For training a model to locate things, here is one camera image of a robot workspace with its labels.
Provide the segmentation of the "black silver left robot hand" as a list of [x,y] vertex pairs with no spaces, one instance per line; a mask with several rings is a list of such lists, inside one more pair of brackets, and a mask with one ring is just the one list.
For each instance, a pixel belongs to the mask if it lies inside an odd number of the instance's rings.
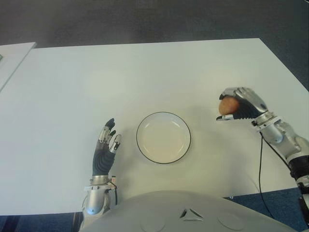
[[122,136],[116,135],[112,144],[111,139],[116,134],[113,130],[115,126],[114,118],[106,122],[98,137],[92,163],[92,175],[108,175],[115,159],[116,152],[121,144]]

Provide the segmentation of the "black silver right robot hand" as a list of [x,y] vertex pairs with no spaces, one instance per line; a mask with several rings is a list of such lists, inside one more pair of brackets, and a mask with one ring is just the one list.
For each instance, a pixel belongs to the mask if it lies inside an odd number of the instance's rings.
[[248,87],[229,87],[220,95],[219,100],[233,98],[239,104],[231,113],[223,114],[216,118],[217,121],[235,119],[255,119],[268,111],[265,102]]

